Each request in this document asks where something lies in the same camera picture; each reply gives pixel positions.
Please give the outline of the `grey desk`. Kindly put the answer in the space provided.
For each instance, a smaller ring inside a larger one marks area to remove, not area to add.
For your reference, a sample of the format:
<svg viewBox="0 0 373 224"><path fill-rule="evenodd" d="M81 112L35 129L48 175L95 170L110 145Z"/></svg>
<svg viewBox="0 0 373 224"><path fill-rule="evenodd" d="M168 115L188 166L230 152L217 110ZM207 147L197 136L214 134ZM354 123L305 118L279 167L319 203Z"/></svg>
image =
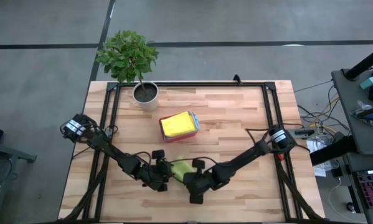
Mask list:
<svg viewBox="0 0 373 224"><path fill-rule="evenodd" d="M373 126L354 117L352 112L359 108L358 101L373 106L369 90L360 87L360 83L369 78L371 73L372 71L365 71L356 81L350 81L341 70L331 72L357 151L366 155L373 155Z"/></svg>

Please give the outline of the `small teal box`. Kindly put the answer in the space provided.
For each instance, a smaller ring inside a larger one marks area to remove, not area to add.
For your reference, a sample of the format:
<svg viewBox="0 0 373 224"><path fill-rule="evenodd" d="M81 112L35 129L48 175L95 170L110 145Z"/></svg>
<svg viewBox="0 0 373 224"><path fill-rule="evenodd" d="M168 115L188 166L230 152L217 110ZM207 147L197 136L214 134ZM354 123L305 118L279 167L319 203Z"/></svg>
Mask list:
<svg viewBox="0 0 373 224"><path fill-rule="evenodd" d="M370 88L373 86L373 77L365 79L359 86L363 90Z"/></svg>

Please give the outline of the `black beam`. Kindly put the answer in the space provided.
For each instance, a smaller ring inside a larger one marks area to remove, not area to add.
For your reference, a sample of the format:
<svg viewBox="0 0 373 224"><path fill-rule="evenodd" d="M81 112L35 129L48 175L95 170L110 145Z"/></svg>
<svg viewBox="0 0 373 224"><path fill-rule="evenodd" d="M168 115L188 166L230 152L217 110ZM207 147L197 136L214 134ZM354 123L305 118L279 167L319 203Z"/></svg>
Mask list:
<svg viewBox="0 0 373 224"><path fill-rule="evenodd" d="M310 154L313 166L322 164L331 159L341 157L350 152L357 152L357 147L352 136L346 136L318 151Z"/></svg>

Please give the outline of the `black metal rig frame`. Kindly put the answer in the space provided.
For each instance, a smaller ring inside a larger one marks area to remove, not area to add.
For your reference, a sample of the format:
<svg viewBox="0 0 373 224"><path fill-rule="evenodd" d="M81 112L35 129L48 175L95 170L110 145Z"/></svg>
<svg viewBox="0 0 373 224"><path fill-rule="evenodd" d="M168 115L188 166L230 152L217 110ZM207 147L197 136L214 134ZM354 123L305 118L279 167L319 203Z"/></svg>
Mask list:
<svg viewBox="0 0 373 224"><path fill-rule="evenodd" d="M132 98L132 86L109 82L90 85L84 113L103 127L115 125L113 144L128 153L163 149L167 159L204 157L207 166L233 159L276 123L286 129L300 125L290 81L160 82L158 107L145 112ZM159 119L192 111L199 132L166 142ZM66 217L100 169L106 169L84 222L282 222L303 212L290 191L280 184L277 156L265 155L241 168L220 190L208 191L201 205L189 202L185 186L170 180L156 192L124 174L117 163L78 144L71 162L59 217Z"/></svg>

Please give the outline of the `black pole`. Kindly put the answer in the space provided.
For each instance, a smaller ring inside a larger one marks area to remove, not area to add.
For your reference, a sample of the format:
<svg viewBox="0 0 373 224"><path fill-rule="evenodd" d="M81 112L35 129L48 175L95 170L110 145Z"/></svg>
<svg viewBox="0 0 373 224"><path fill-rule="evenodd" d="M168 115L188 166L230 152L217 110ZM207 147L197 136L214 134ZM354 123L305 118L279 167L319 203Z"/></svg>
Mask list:
<svg viewBox="0 0 373 224"><path fill-rule="evenodd" d="M344 72L344 77L350 81L355 81L361 73L368 70L371 66L373 66L373 53L368 55L366 58L364 58L357 65L349 69L347 72Z"/></svg>

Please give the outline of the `green plant in white pot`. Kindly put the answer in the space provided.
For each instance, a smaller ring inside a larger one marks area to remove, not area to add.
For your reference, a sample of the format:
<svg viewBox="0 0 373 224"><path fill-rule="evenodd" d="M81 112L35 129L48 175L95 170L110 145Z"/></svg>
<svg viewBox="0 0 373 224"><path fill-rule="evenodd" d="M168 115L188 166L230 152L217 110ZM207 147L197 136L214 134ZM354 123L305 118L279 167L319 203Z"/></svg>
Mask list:
<svg viewBox="0 0 373 224"><path fill-rule="evenodd" d="M96 62L120 85L133 86L131 96L142 110L154 111L158 107L159 88L155 82L146 81L144 75L153 71L158 55L145 36L123 30L107 38L97 52Z"/></svg>

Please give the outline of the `pink plastic bin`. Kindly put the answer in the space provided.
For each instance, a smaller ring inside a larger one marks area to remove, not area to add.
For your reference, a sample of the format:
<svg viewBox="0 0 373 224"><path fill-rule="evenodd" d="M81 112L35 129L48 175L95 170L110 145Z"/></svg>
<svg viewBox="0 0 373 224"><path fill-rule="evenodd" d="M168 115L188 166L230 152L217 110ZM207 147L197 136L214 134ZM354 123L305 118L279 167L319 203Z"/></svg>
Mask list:
<svg viewBox="0 0 373 224"><path fill-rule="evenodd" d="M191 138L191 137L195 136L199 132L199 131L196 130L196 131L194 131L192 133L183 134L183 135L177 136L175 138L167 137L167 136L164 135L164 131L163 131L163 127L162 127L162 124L161 124L161 120L169 118L169 117L171 117L171 116L167 116L167 117L163 117L163 118L159 119L159 126L161 128L161 134L163 136L163 139L166 142L174 142L174 141L179 141L179 140L182 140L182 139L185 139L185 138Z"/></svg>

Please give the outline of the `white paper sheet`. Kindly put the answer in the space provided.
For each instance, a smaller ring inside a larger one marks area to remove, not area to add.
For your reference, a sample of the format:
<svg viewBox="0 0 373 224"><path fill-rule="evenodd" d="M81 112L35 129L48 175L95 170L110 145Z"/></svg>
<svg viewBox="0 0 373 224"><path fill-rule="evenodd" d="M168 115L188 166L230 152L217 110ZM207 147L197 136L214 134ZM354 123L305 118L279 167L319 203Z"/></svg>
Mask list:
<svg viewBox="0 0 373 224"><path fill-rule="evenodd" d="M306 140L307 148L309 149L309 153L313 153L319 151L326 146L328 146L329 141L324 139L313 139L308 138ZM339 168L339 162L335 159L326 161L322 164L315 165L314 167L314 174L316 177L326 177L326 172L331 171L332 169Z"/></svg>

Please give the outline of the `green microfiber towel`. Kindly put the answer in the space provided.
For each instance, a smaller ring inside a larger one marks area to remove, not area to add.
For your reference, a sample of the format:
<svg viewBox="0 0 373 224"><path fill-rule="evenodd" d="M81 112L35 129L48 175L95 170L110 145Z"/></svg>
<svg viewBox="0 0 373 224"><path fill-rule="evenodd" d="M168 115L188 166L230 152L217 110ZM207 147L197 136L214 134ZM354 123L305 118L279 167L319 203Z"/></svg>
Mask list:
<svg viewBox="0 0 373 224"><path fill-rule="evenodd" d="M172 173L176 173L176 180L182 182L183 179L183 174L186 173L186 172L195 172L195 168L193 168L190 163L188 163L187 161L183 161L182 160L183 157L182 156L177 156L176 157L176 160L175 161L172 161L171 162L171 167L175 167L176 168L176 171L175 172L172 172Z"/></svg>

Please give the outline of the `yellow microfiber towel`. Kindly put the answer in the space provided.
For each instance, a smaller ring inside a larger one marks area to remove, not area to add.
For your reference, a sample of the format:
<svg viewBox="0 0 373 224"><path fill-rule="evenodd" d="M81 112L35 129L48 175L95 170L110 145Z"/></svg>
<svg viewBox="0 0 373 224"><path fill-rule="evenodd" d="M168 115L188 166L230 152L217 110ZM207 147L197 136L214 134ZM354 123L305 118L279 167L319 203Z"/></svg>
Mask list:
<svg viewBox="0 0 373 224"><path fill-rule="evenodd" d="M188 111L161 120L164 135L170 138L192 133L196 126Z"/></svg>

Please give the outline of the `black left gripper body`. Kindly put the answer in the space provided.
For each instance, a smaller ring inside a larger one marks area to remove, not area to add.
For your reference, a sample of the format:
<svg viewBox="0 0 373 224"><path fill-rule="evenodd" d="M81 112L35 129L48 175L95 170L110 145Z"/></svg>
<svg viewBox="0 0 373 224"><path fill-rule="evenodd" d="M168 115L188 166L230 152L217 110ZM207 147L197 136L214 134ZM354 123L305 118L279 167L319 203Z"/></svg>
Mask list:
<svg viewBox="0 0 373 224"><path fill-rule="evenodd" d="M137 153L140 161L136 178L141 180L143 187L149 187L157 192L168 190L168 181L172 176L171 163L165 158L163 149Z"/></svg>

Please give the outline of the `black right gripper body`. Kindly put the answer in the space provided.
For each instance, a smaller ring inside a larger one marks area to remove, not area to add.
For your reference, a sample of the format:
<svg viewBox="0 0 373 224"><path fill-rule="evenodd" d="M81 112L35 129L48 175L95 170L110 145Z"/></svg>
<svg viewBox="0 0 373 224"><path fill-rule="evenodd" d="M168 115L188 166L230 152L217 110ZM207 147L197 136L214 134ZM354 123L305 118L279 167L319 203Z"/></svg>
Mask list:
<svg viewBox="0 0 373 224"><path fill-rule="evenodd" d="M204 194L208 190L217 190L221 188L223 183L219 182L214 178L212 172L203 172L205 162L200 159L192 160L192 167L196 168L195 172L191 172L191 180L189 185L186 186L189 192L189 202L193 204L203 204Z"/></svg>

